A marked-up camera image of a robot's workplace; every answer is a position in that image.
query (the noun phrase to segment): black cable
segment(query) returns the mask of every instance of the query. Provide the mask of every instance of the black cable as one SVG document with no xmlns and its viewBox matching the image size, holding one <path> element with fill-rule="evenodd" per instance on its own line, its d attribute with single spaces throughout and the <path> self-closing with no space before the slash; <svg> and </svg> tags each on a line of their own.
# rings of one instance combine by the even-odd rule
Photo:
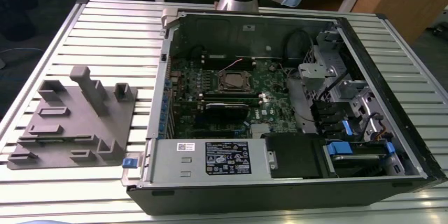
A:
<svg viewBox="0 0 448 224">
<path fill-rule="evenodd" d="M 348 69 L 345 70 L 345 72 L 337 76 L 334 82 L 324 89 L 324 91 L 320 93 L 317 100 L 320 100 L 324 96 L 325 93 L 329 92 L 329 90 L 337 85 L 337 83 L 340 83 L 340 81 L 344 79 L 344 77 L 348 75 Z"/>
<path fill-rule="evenodd" d="M 364 134 L 365 134 L 365 130 L 366 130 L 366 127 L 369 126 L 369 121 L 370 121 L 370 119 L 372 119 L 376 115 L 378 115 L 378 113 L 377 113 L 377 112 L 372 112 L 372 113 L 369 114 L 369 116 L 366 117 L 366 121 L 365 121 L 362 130 L 361 130 L 361 133 L 360 133 L 360 135 L 358 135 L 358 139 L 357 139 L 357 141 L 361 141 L 361 140 L 362 140 L 362 138 L 364 138 Z"/>
<path fill-rule="evenodd" d="M 0 51 L 0 54 L 2 54 L 4 52 L 13 51 L 13 50 L 33 50 L 33 51 L 45 52 L 45 51 L 42 51 L 41 49 L 38 49 L 38 48 L 33 48 L 33 47 L 17 47 L 17 48 L 10 48 L 10 49 L 6 49 L 6 50 Z"/>
<path fill-rule="evenodd" d="M 296 108 L 294 108 L 294 107 L 290 107 L 290 108 L 292 108 L 292 111 L 294 112 L 294 114 L 297 114 L 297 116 L 298 116 L 301 119 L 304 119 L 304 120 L 308 121 L 308 122 L 316 123 L 316 121 L 313 121 L 313 120 L 305 118 L 301 114 L 298 114 L 298 112 L 296 111 Z"/>
<path fill-rule="evenodd" d="M 308 37 L 308 39 L 309 39 L 309 47 L 310 47 L 310 48 L 313 48 L 313 45 L 314 45 L 314 43 L 313 43 L 313 38 L 310 37 L 309 33 L 308 33 L 305 30 L 302 30 L 302 29 L 300 29 L 300 28 L 296 28 L 294 30 L 292 30 L 292 31 L 286 34 L 286 36 L 285 36 L 285 38 L 284 38 L 284 42 L 282 42 L 282 56 L 281 56 L 281 58 L 282 58 L 282 61 L 284 61 L 284 62 L 288 60 L 288 44 L 289 44 L 289 41 L 290 41 L 292 36 L 293 36 L 296 33 L 302 33 L 302 34 L 306 35 L 306 37 Z"/>
<path fill-rule="evenodd" d="M 188 54 L 186 54 L 186 60 L 190 60 L 192 59 L 192 57 L 193 57 L 193 52 L 194 52 L 194 49 L 196 48 L 201 48 L 201 51 L 202 50 L 205 50 L 205 47 L 204 47 L 204 45 L 201 45 L 201 44 L 196 44 L 196 45 L 193 45 L 189 49 L 188 49 Z"/>
</svg>

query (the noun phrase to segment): warning label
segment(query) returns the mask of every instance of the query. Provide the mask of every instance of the warning label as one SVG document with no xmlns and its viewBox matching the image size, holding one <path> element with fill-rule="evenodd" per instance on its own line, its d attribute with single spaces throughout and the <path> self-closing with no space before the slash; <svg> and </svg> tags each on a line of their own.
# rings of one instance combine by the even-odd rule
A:
<svg viewBox="0 0 448 224">
<path fill-rule="evenodd" d="M 205 172 L 209 175 L 250 174 L 246 142 L 206 142 Z"/>
</svg>

